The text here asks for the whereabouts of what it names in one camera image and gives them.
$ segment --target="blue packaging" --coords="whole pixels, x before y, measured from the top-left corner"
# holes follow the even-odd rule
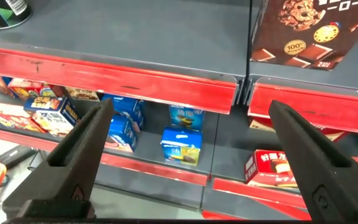
[[[106,147],[125,152],[134,152],[136,144],[137,138],[129,119],[115,114],[111,120]]]
[[[175,105],[170,105],[169,110],[173,125],[197,131],[203,128],[204,111]]]
[[[139,132],[143,128],[143,101],[112,94],[104,94],[102,100],[107,98],[111,98],[113,101],[115,112],[126,116],[131,121],[134,131]]]
[[[202,142],[201,131],[173,127],[166,127],[161,139],[166,160],[189,165],[198,164]]]

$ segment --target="chocolate cookie image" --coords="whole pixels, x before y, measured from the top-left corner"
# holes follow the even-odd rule
[[[318,12],[313,8],[313,0],[286,0],[278,19],[295,31],[303,31],[316,25],[325,13],[325,10]]]

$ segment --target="chocolate bar image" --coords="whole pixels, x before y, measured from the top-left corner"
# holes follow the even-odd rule
[[[310,62],[304,61],[302,59],[298,59],[296,57],[293,57],[284,63],[284,65],[295,66],[300,68],[307,68],[310,66],[310,64],[311,64]]]
[[[272,58],[275,58],[274,54],[270,53],[266,49],[260,49],[252,53],[251,59],[257,62],[265,62]]]
[[[312,44],[306,49],[302,50],[296,57],[309,62],[315,62],[327,57],[333,52],[332,49],[318,44]]]

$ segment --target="upper shelf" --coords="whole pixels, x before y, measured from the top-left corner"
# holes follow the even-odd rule
[[[228,113],[249,4],[32,0],[28,21],[0,30],[0,74]]]

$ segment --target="store shelf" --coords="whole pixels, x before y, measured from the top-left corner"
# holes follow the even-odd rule
[[[254,116],[267,117],[268,105],[277,99],[312,123],[358,133],[358,43],[331,72],[263,62],[250,62],[249,70],[256,83],[250,93]]]
[[[247,220],[310,220],[310,216],[302,210],[291,206],[275,204],[276,207],[279,206],[288,215],[272,209],[271,203],[241,195],[220,192],[207,186],[204,190],[201,208],[209,212]]]
[[[21,100],[0,94],[0,102],[15,105],[23,104]],[[72,101],[78,114],[83,116],[94,104],[91,101]],[[170,125],[168,105],[146,102],[144,107],[145,126],[139,134],[134,153],[106,148],[101,159],[103,164],[134,170],[145,174],[179,180],[197,185],[206,185],[211,172],[214,140],[218,124],[218,114],[206,113],[203,125],[203,145],[197,166],[166,161],[160,145],[165,126]],[[12,129],[0,126],[0,139],[24,146],[51,151],[60,141],[49,134],[42,134],[24,129]]]
[[[0,30],[0,75],[229,113],[249,4],[32,0],[27,22]]]

